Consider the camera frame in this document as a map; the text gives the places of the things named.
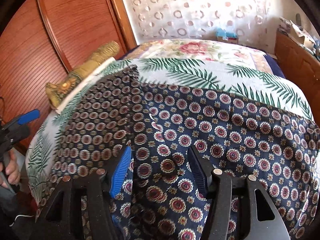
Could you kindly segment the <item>person's left hand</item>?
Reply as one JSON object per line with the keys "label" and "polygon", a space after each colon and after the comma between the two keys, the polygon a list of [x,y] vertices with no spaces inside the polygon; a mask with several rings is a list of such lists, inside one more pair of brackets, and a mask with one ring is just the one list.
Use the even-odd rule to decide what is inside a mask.
{"label": "person's left hand", "polygon": [[1,172],[7,177],[1,177],[1,187],[8,189],[10,185],[17,185],[20,182],[20,168],[17,162],[16,152],[12,148],[4,154],[4,162],[1,162]]}

